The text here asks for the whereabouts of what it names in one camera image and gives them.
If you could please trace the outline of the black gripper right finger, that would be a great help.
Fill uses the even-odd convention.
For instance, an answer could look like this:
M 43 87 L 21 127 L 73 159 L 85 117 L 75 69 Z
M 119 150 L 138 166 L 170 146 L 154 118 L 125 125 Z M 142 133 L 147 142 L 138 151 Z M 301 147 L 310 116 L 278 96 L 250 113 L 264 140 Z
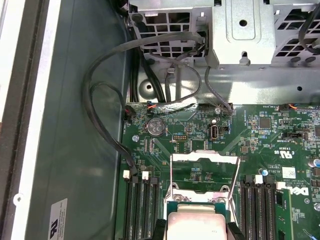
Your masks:
M 226 224 L 227 240 L 246 240 L 245 236 L 235 222 Z

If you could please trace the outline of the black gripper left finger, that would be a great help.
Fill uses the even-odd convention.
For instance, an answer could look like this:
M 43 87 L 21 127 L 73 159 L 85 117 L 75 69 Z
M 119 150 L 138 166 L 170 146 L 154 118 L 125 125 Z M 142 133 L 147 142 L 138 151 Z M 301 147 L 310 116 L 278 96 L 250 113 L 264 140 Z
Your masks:
M 152 235 L 152 240 L 163 240 L 166 233 L 167 221 L 165 219 L 157 219 Z

